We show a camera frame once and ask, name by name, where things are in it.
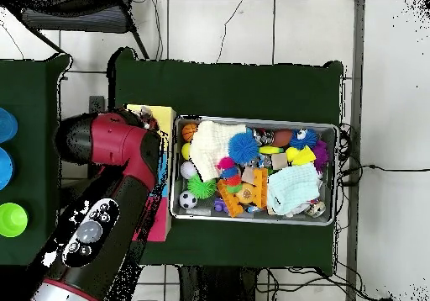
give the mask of green cloth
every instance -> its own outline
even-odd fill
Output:
[[[136,61],[126,48],[113,63],[115,83],[111,92],[115,92],[117,105],[165,105],[178,114],[246,119],[339,121],[343,67],[337,61],[327,67]],[[173,219],[166,242],[148,243],[141,262],[320,267],[331,274],[333,224]]]
[[[47,61],[0,60],[0,107],[15,116],[18,133],[0,146],[13,158],[15,171],[0,191],[0,204],[13,202],[27,211],[26,230],[15,238],[0,235],[0,264],[27,265],[54,229],[58,204],[57,87],[71,61],[55,54]]]

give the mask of lime green cup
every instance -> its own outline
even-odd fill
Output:
[[[16,237],[27,227],[28,217],[25,209],[16,203],[0,205],[0,235]]]

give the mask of white ball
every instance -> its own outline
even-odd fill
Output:
[[[179,204],[184,209],[192,209],[197,205],[197,197],[189,191],[184,191],[179,195]]]
[[[181,175],[186,180],[190,180],[196,174],[197,169],[192,162],[186,161],[181,165]]]

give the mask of light blue towel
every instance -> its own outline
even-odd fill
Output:
[[[267,206],[276,214],[286,215],[297,206],[319,196],[318,174],[313,163],[289,166],[270,175]]]

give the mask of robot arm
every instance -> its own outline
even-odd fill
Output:
[[[55,143],[63,160],[104,168],[65,209],[29,266],[30,272],[44,274],[31,301],[105,301],[134,230],[147,214],[160,137],[141,128],[132,113],[118,111],[64,120]]]

